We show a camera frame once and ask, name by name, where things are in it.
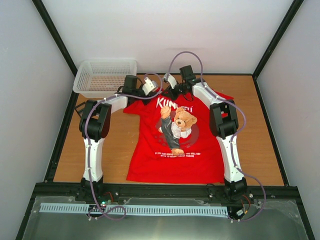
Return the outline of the red kungfu bear t-shirt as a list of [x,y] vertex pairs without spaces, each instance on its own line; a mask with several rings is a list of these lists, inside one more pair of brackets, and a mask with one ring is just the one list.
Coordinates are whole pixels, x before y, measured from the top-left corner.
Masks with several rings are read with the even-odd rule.
[[139,183],[224,182],[218,140],[210,130],[208,107],[191,93],[176,100],[159,95],[137,100],[124,113],[139,116],[138,142],[126,179]]

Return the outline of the black brooch box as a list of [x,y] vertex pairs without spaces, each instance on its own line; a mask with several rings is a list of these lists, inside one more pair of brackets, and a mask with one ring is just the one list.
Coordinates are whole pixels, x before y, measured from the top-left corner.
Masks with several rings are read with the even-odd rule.
[[84,108],[85,108],[85,104],[86,102],[81,102],[80,104],[76,105],[74,107],[74,111],[77,113],[77,115],[81,118],[82,117],[82,114],[83,114],[83,111],[84,111]]

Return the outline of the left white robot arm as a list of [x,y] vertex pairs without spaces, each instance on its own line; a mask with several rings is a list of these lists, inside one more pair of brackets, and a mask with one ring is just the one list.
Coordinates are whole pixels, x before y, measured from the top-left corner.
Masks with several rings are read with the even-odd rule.
[[159,95],[157,83],[146,75],[137,87],[139,78],[127,75],[116,93],[101,100],[87,100],[79,123],[85,146],[85,167],[80,181],[81,187],[92,201],[103,198],[102,155],[105,138],[110,131],[112,113],[125,109],[135,100],[149,100]]

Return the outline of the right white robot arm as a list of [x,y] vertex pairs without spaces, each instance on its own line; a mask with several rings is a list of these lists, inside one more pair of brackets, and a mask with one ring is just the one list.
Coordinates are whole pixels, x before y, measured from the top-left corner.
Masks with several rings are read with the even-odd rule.
[[170,85],[165,91],[170,97],[190,93],[208,107],[210,131],[218,141],[223,159],[223,195],[227,201],[235,202],[248,189],[237,149],[239,121],[235,102],[216,93],[201,77],[196,78],[190,65],[180,68],[180,75],[181,83],[169,73],[164,75],[163,81]]

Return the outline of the white plastic basket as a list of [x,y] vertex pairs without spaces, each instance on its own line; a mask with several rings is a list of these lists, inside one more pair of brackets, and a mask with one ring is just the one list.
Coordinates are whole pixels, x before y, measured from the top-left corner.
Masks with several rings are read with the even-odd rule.
[[85,98],[105,98],[124,85],[127,75],[137,74],[133,59],[84,60],[77,71],[72,90]]

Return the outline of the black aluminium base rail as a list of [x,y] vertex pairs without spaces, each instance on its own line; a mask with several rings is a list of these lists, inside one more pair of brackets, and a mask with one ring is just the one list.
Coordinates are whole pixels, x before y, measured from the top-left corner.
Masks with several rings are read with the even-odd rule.
[[[129,198],[169,198],[196,199],[209,203],[236,203],[245,195],[249,199],[262,200],[263,192],[259,186],[249,186],[245,193],[228,197],[222,185],[167,185],[167,184],[111,184],[104,183],[100,190],[94,191],[96,198],[113,200],[119,203]],[[93,202],[92,191],[89,187],[81,187],[79,183],[43,182],[34,187],[32,198],[37,196],[75,197],[77,201]]]

